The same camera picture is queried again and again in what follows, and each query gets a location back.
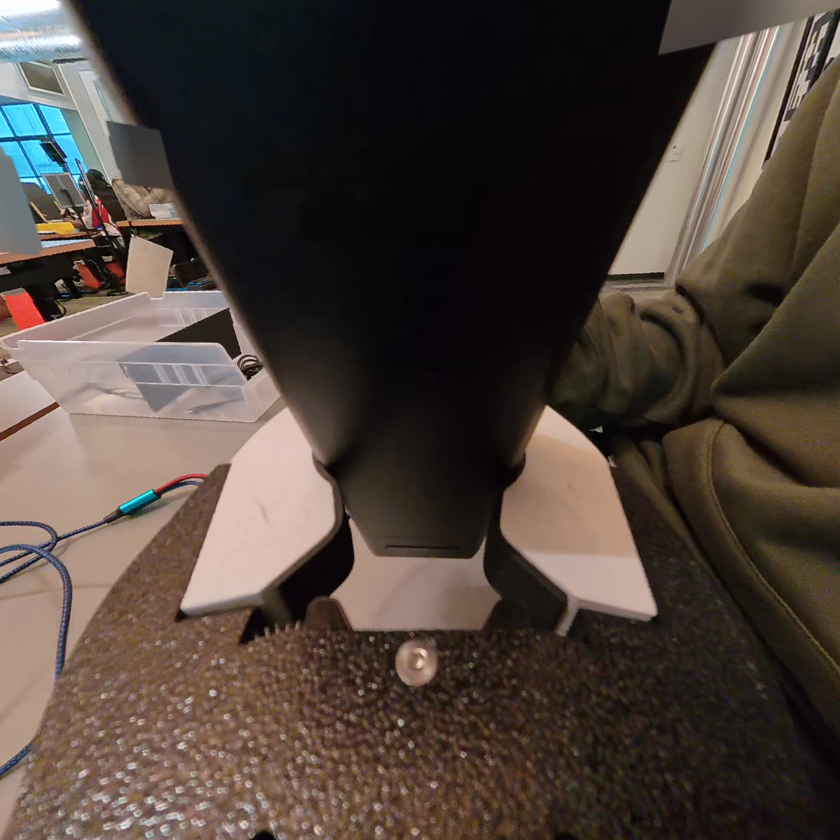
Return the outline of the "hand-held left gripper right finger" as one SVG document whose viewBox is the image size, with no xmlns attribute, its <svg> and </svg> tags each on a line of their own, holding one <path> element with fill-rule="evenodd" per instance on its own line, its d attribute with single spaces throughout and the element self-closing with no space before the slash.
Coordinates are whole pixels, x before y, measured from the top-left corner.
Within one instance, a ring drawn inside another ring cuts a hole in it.
<svg viewBox="0 0 840 840">
<path fill-rule="evenodd" d="M 550 407 L 488 528 L 485 575 L 532 627 L 558 635 L 582 611 L 658 614 L 606 457 Z"/>
</svg>

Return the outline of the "white card panel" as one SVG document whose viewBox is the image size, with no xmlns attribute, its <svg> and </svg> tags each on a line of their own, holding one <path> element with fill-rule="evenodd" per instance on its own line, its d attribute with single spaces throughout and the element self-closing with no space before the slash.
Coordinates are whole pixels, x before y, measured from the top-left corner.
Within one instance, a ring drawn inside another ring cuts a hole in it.
<svg viewBox="0 0 840 840">
<path fill-rule="evenodd" d="M 172 265 L 173 250 L 133 235 L 129 240 L 125 269 L 125 290 L 162 299 Z"/>
</svg>

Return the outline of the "large black USB hub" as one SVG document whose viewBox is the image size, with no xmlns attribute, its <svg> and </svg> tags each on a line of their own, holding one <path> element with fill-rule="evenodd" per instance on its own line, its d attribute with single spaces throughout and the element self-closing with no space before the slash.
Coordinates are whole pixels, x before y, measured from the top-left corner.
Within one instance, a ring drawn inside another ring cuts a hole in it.
<svg viewBox="0 0 840 840">
<path fill-rule="evenodd" d="M 468 558 L 714 50 L 696 2 L 69 2 L 374 553 Z"/>
</svg>

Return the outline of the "black flat box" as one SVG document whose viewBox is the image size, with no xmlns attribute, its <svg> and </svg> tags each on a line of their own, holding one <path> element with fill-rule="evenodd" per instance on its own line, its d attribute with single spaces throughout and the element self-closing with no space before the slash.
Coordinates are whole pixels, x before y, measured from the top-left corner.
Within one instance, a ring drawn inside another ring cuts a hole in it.
<svg viewBox="0 0 840 840">
<path fill-rule="evenodd" d="M 186 415 L 241 399 L 240 354 L 230 311 L 223 309 L 142 344 L 123 355 L 119 367 L 153 413 Z"/>
</svg>

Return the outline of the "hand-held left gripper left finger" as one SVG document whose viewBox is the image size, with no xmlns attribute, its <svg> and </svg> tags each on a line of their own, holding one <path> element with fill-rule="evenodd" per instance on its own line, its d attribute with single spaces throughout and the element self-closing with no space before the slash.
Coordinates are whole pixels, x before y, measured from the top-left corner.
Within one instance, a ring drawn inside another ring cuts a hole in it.
<svg viewBox="0 0 840 840">
<path fill-rule="evenodd" d="M 233 458 L 180 612 L 254 607 L 270 624 L 293 624 L 353 565 L 340 492 L 285 408 Z"/>
</svg>

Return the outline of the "person's right forearm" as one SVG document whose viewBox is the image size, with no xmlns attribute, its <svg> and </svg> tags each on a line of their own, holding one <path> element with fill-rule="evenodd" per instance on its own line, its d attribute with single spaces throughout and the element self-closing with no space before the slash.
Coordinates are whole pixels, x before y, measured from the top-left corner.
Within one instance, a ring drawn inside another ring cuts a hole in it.
<svg viewBox="0 0 840 840">
<path fill-rule="evenodd" d="M 677 427 L 770 321 L 838 232 L 838 59 L 794 114 L 721 234 L 646 301 L 598 300 L 549 405 L 582 430 Z"/>
</svg>

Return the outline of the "black-white marker poster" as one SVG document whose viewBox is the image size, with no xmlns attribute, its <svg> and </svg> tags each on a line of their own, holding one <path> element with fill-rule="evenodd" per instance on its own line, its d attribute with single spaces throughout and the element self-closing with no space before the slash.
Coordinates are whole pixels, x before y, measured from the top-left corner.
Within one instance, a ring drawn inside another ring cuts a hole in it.
<svg viewBox="0 0 840 840">
<path fill-rule="evenodd" d="M 806 20 L 763 164 L 776 151 L 798 108 L 827 66 L 838 56 L 839 9 Z"/>
</svg>

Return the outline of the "silver ventilation duct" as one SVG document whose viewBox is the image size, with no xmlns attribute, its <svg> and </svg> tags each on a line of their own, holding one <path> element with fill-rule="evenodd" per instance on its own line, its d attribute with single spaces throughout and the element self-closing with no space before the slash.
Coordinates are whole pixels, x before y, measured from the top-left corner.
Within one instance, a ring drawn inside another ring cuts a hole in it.
<svg viewBox="0 0 840 840">
<path fill-rule="evenodd" d="M 79 60 L 84 46 L 61 1 L 1 1 L 1 61 Z"/>
</svg>

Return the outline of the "grey desk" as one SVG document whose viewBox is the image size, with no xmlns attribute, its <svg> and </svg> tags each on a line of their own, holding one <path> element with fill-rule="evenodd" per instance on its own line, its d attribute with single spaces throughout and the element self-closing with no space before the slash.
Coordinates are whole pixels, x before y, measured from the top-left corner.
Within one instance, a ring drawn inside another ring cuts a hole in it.
<svg viewBox="0 0 840 840">
<path fill-rule="evenodd" d="M 259 632 L 250 610 L 178 622 L 228 471 L 260 425 L 55 410 L 2 442 L 2 519 L 73 530 L 137 491 L 208 473 L 152 512 L 70 538 L 2 584 L 2 838 L 471 838 L 505 810 L 490 638 L 440 634 L 411 698 L 404 633 Z M 455 649 L 444 651 L 445 642 Z"/>
</svg>

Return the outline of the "clear plastic bin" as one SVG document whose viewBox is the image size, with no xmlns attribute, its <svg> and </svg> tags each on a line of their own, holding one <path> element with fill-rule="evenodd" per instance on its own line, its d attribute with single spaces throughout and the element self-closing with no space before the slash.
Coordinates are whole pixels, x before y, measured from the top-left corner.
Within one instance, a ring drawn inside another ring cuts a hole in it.
<svg viewBox="0 0 840 840">
<path fill-rule="evenodd" d="M 121 372 L 119 359 L 223 309 L 230 311 L 241 349 L 235 361 L 245 378 L 241 399 L 204 413 L 153 413 Z M 250 378 L 243 372 L 239 360 L 257 356 L 257 350 L 220 290 L 167 291 L 162 299 L 146 294 L 116 298 L 13 333 L 2 339 L 2 345 L 55 402 L 73 414 L 250 424 L 280 399 L 267 371 Z"/>
</svg>

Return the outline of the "person's olive hoodie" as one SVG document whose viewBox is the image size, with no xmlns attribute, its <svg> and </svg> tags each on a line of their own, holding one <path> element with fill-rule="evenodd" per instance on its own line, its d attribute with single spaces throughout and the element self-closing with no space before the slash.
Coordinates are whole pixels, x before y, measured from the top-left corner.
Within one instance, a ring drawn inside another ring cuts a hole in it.
<svg viewBox="0 0 840 840">
<path fill-rule="evenodd" d="M 682 395 L 600 409 L 613 453 L 717 573 L 791 686 L 838 741 L 838 389 L 733 365 Z"/>
</svg>

